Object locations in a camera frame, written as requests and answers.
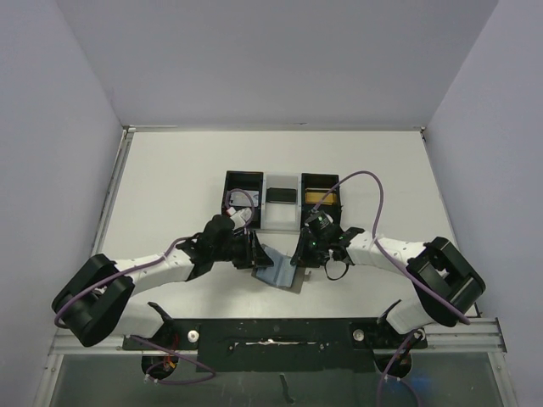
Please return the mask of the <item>grey leather card holder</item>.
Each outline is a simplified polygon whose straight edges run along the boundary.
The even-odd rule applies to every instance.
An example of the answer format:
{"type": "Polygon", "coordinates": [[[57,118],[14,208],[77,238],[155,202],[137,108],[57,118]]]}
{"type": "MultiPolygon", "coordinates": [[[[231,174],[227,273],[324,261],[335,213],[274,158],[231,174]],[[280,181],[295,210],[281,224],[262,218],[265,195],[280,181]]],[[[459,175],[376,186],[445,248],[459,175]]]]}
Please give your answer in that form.
{"type": "Polygon", "coordinates": [[[256,268],[252,271],[251,276],[270,287],[300,294],[303,284],[311,279],[312,272],[306,268],[291,265],[291,257],[275,248],[264,245],[263,249],[273,261],[273,265],[256,268]]]}

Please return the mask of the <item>black white three-bin tray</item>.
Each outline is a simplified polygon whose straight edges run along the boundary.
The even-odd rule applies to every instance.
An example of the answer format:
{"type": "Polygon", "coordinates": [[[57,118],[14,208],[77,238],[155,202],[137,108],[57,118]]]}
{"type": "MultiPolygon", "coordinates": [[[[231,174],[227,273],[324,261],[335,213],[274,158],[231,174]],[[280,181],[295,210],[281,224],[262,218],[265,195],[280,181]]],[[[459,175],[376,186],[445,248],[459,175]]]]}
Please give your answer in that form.
{"type": "Polygon", "coordinates": [[[316,204],[339,223],[340,189],[326,194],[337,182],[336,174],[229,170],[221,208],[240,211],[242,226],[261,231],[298,231],[316,204]]]}

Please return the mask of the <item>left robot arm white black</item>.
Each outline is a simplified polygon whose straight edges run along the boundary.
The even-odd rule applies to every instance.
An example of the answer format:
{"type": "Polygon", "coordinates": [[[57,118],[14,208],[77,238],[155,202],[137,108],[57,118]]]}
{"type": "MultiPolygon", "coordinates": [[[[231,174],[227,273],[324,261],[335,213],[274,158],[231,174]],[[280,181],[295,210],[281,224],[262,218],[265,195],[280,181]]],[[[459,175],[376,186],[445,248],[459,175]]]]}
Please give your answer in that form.
{"type": "Polygon", "coordinates": [[[172,319],[156,302],[134,304],[132,297],[193,281],[216,263],[239,270],[274,264],[244,219],[215,215],[201,232],[176,239],[159,254],[123,260],[94,254],[53,300],[54,324],[69,330],[84,347],[111,335],[150,339],[172,319]]]}

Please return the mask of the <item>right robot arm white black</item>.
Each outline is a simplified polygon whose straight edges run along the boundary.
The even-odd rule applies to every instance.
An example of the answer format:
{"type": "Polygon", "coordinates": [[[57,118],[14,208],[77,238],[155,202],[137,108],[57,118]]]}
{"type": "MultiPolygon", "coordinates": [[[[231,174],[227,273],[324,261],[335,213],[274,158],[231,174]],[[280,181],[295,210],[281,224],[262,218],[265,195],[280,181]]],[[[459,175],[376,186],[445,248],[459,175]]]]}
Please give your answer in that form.
{"type": "Polygon", "coordinates": [[[453,327],[465,323],[466,313],[484,293],[483,278],[444,237],[429,243],[377,237],[359,227],[343,230],[333,218],[318,211],[300,229],[291,264],[325,267],[330,261],[371,266],[408,279],[416,295],[399,299],[383,313],[399,334],[437,323],[453,327]]]}

